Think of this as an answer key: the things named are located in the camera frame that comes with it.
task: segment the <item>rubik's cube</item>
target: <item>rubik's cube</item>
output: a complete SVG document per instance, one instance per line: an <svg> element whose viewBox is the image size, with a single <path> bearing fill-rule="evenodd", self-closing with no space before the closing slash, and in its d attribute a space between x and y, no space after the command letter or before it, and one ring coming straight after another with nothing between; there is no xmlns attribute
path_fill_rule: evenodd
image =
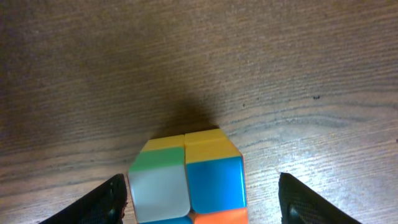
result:
<svg viewBox="0 0 398 224"><path fill-rule="evenodd" d="M139 223L248 223L243 157L220 129L149 140L128 177Z"/></svg>

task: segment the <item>wood grain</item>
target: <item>wood grain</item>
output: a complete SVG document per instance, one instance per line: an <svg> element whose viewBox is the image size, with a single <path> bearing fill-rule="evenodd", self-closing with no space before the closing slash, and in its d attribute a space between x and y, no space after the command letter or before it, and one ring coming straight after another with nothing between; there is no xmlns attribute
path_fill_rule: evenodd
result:
<svg viewBox="0 0 398 224"><path fill-rule="evenodd" d="M280 222L282 171L396 222L398 2L0 7L0 223L51 216L150 138L215 126L245 156L251 223Z"/></svg>

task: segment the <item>black plastic object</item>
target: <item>black plastic object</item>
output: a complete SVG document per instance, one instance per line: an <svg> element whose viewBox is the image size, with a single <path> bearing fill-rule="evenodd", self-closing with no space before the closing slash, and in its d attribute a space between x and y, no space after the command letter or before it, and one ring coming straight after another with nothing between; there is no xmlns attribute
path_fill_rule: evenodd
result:
<svg viewBox="0 0 398 224"><path fill-rule="evenodd" d="M42 224L122 224L127 205L123 174L116 174Z"/></svg>
<svg viewBox="0 0 398 224"><path fill-rule="evenodd" d="M359 223L291 174L280 174L279 203L282 224Z"/></svg>

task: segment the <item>table surface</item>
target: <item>table surface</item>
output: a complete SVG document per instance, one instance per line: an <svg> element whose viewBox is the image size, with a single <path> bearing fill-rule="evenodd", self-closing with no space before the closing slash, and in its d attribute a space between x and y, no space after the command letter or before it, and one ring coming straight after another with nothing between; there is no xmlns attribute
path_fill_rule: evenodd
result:
<svg viewBox="0 0 398 224"><path fill-rule="evenodd" d="M397 1L0 6L0 223L53 215L148 139L217 126L244 154L250 223L280 223L279 172L397 223Z"/></svg>

